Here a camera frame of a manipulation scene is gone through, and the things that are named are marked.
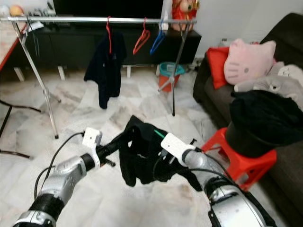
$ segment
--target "black cloth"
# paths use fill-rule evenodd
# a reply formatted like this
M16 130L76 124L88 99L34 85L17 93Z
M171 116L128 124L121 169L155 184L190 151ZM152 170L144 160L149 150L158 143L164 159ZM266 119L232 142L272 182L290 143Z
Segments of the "black cloth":
M163 138L154 130L158 130L163 135L166 135L167 132L151 124L143 123L135 116L131 117L125 132L128 130L133 131L132 144L130 147L128 144L124 144L119 150L121 172L127 185L134 187L136 178L140 179L142 184L148 184L155 180L166 182L172 175L162 176L175 170L186 169L179 164L177 159L169 164L173 157L169 153L166 154L165 160L158 156L159 152L162 151L160 143ZM202 190L193 173L188 172L180 175L185 177L195 190Z
M93 80L98 84L99 106L107 109L110 97L120 95L121 66L126 58L126 48L122 33L111 34L112 53L109 54L108 33L97 46L94 56L86 70L84 80Z
M261 90L232 96L230 112L236 128L281 146L303 140L303 112L291 98Z

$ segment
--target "teal basket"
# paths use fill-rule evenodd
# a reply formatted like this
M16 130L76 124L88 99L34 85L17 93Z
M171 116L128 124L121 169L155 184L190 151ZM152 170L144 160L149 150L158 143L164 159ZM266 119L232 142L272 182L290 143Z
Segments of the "teal basket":
M174 73L175 65L176 65L175 63L168 61L161 63L160 74L165 77L170 77ZM184 73L185 73L185 69L181 65L178 65L176 76Z

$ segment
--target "hello kitty pillow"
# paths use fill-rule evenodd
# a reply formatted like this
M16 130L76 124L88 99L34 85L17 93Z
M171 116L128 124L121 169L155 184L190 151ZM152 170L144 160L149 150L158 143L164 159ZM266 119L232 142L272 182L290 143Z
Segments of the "hello kitty pillow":
M264 77L274 63L276 43L269 41L261 45L246 44L241 39L232 42L224 65L225 79L237 83Z

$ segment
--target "television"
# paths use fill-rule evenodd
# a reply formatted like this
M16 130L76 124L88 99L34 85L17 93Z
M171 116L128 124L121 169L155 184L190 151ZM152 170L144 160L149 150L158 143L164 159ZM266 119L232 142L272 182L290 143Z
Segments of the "television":
M161 18L163 0L53 0L58 16Z

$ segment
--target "white tile floor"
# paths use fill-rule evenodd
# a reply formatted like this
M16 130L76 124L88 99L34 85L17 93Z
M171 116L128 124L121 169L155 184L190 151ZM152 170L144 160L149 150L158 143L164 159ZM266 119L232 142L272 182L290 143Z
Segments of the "white tile floor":
M49 90L62 99L52 100L59 139L53 138L49 117L29 110L13 109L1 137L1 149L28 154L31 160L1 155L0 160L0 227L9 227L20 213L33 202L34 183L39 172L49 165L52 155L71 134L93 127L103 131L103 142L110 142L125 127L132 114L159 128L179 136L189 143L193 138L201 146L216 131L208 114L192 97L195 73L180 77L176 89L176 116L171 115L171 97L157 91L154 68L134 68L132 77L126 78L122 70L121 93L111 98L108 109L98 106L98 87L84 82L84 71L70 70L66 81L60 81L58 72L41 71ZM26 81L4 82L0 85L1 99L18 105L31 105L45 109L42 90L32 73ZM7 108L1 106L1 122ZM66 145L56 163L87 152L80 138ZM119 163L118 154L111 160ZM278 226L287 226L270 198L256 185L254 195ZM130 188L125 185L119 165L102 167L88 173L76 186L57 226L211 226L207 212L209 205L203 193L197 193L180 176L169 183L152 183Z

